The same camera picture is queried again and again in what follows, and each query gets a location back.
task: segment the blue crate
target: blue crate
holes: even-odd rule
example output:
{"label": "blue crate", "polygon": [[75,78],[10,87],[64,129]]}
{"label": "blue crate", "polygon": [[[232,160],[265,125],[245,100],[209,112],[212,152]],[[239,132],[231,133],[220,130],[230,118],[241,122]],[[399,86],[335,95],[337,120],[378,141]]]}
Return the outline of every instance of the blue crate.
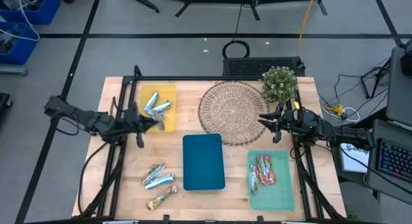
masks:
{"label": "blue crate", "polygon": [[[59,0],[42,0],[38,10],[24,13],[32,24],[50,24],[59,6]],[[26,22],[20,10],[0,10],[0,15],[9,22]]]}
{"label": "blue crate", "polygon": [[[21,37],[27,37],[31,39],[36,39],[36,34],[26,23],[11,23],[11,22],[0,22],[0,28],[7,30],[12,29],[14,25],[18,25],[22,32]],[[0,63],[1,64],[26,64],[26,61],[33,52],[37,41],[17,39],[14,45],[8,53],[0,53]]]}

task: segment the wooden table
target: wooden table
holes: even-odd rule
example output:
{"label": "wooden table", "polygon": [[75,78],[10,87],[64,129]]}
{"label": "wooden table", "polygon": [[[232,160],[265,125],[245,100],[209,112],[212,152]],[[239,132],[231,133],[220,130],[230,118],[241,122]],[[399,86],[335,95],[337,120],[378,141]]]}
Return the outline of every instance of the wooden table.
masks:
{"label": "wooden table", "polygon": [[[298,78],[299,92],[302,105],[321,114],[319,100],[314,79],[311,77]],[[113,97],[118,98],[122,77],[108,77],[104,83],[99,111],[109,111]],[[122,181],[117,203],[116,219],[163,219],[164,214],[169,214],[171,220],[232,220],[232,221],[256,221],[256,216],[263,215],[265,221],[304,220],[304,210],[298,173],[295,160],[289,158],[290,175],[294,191],[295,209],[293,211],[269,211],[252,210],[248,204],[247,184],[247,153],[250,150],[284,150],[292,147],[290,134],[283,133],[282,140],[278,144],[272,143],[273,134],[265,131],[263,135],[244,146],[223,145],[223,161],[225,165],[226,187],[220,191],[185,191],[183,189],[183,160],[182,137],[184,135],[204,133],[199,119],[198,106],[203,94],[217,81],[138,81],[135,100],[140,101],[140,92],[143,85],[175,84],[177,93],[176,107],[176,131],[173,133],[147,133],[144,135],[145,147],[137,147],[135,137],[130,136],[127,141],[126,157]],[[258,90],[261,82],[246,82]],[[270,105],[270,111],[276,108],[276,104]],[[102,141],[99,137],[91,137],[88,156],[93,153]],[[104,169],[108,155],[108,147],[97,154],[89,163],[83,179],[82,208],[95,197],[102,183]],[[312,147],[312,155],[320,190],[336,210],[346,215],[342,201],[341,190],[333,158],[329,151],[322,147]],[[149,211],[145,203],[160,193],[167,186],[163,185],[151,191],[146,191],[140,184],[140,180],[147,172],[149,166],[163,162],[166,168],[162,174],[174,173],[175,182],[179,193],[168,198],[159,208]],[[312,216],[316,217],[314,197],[308,189]],[[111,191],[106,199],[105,214],[108,214]],[[78,214],[77,206],[73,215]]]}

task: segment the green tray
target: green tray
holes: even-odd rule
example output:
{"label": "green tray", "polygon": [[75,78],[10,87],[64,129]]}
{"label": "green tray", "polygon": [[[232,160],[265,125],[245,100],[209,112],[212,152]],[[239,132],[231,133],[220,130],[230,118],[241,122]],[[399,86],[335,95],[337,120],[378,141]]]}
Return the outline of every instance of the green tray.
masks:
{"label": "green tray", "polygon": [[[276,182],[270,185],[261,185],[258,181],[257,193],[250,191],[250,165],[256,165],[255,157],[270,155],[272,157],[272,169],[275,172]],[[286,151],[249,151],[248,160],[248,184],[249,204],[256,210],[293,210],[295,201],[290,179],[288,153]]]}

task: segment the round woven mat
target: round woven mat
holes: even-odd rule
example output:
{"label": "round woven mat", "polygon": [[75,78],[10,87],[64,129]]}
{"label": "round woven mat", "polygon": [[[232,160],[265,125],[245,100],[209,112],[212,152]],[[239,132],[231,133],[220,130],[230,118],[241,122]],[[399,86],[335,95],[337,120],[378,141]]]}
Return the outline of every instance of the round woven mat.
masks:
{"label": "round woven mat", "polygon": [[243,82],[221,82],[201,98],[198,115],[206,133],[218,133],[222,142],[244,145],[257,140],[265,130],[259,114],[268,113],[262,94]]}

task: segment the yellow cable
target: yellow cable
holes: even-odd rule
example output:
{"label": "yellow cable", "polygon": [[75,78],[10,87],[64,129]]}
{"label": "yellow cable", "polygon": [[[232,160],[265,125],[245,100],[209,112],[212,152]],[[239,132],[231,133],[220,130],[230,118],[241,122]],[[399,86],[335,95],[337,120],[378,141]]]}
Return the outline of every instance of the yellow cable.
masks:
{"label": "yellow cable", "polygon": [[303,24],[302,24],[302,30],[301,30],[301,34],[300,34],[300,36],[299,36],[299,47],[298,47],[298,49],[297,49],[297,56],[298,56],[298,57],[301,56],[303,30],[304,30],[304,27],[305,27],[305,25],[306,25],[306,20],[307,20],[307,18],[308,18],[309,11],[310,11],[310,8],[312,7],[312,3],[313,3],[313,2],[314,2],[314,0],[310,0],[309,7],[308,7],[308,9],[307,9],[307,11],[306,11],[306,14],[304,15]]}

